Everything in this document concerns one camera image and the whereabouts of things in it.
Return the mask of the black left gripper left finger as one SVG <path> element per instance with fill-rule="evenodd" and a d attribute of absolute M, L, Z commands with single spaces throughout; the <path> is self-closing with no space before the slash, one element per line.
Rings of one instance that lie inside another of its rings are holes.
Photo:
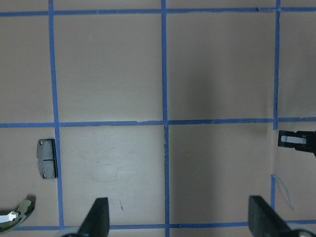
<path fill-rule="evenodd" d="M 107 237 L 110 229 L 109 203 L 107 197 L 97 198 L 81 224 L 80 237 Z"/>

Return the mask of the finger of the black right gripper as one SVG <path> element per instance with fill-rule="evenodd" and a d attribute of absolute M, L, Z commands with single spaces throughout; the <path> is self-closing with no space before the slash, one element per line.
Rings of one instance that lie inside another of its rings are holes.
<path fill-rule="evenodd" d="M 294 148 L 297 151 L 313 153 L 316 155 L 316 132 L 315 131 L 285 131 L 278 132 L 279 147 Z"/>

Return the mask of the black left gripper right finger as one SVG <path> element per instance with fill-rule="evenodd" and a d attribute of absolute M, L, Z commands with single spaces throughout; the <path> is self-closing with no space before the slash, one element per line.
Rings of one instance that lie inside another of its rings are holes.
<path fill-rule="evenodd" d="M 248 198 L 248 227 L 253 237 L 287 237 L 292 232 L 261 196 Z"/>

